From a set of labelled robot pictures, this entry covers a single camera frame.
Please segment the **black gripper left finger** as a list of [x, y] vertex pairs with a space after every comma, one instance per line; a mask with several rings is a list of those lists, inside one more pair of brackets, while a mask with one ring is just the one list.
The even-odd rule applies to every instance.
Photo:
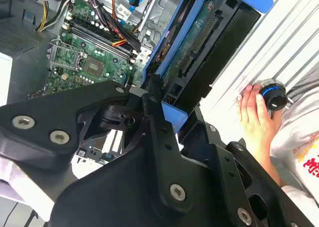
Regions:
[[161, 88], [152, 75], [142, 89], [105, 81], [2, 106], [0, 178], [38, 214], [51, 214], [77, 180], [70, 163], [81, 146], [119, 130], [124, 154], [145, 132], [148, 114], [159, 114], [174, 133], [181, 129], [188, 115], [162, 102]]

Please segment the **person's left hand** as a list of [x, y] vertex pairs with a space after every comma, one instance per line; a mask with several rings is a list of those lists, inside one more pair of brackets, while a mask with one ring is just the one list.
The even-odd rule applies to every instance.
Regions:
[[236, 100], [236, 108], [244, 140], [249, 150], [268, 150], [281, 121], [282, 110], [268, 114], [260, 84], [248, 85]]

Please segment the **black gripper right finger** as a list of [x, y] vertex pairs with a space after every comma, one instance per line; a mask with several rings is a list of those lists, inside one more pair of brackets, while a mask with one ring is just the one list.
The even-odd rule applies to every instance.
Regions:
[[224, 227], [311, 227], [312, 223], [239, 142], [224, 144], [195, 107], [179, 131], [181, 153], [213, 175]]

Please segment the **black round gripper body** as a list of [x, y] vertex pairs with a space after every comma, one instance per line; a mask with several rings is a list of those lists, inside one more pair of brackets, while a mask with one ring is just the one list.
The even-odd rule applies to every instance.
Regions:
[[51, 227], [222, 227], [212, 172], [173, 149], [138, 148], [69, 186]]

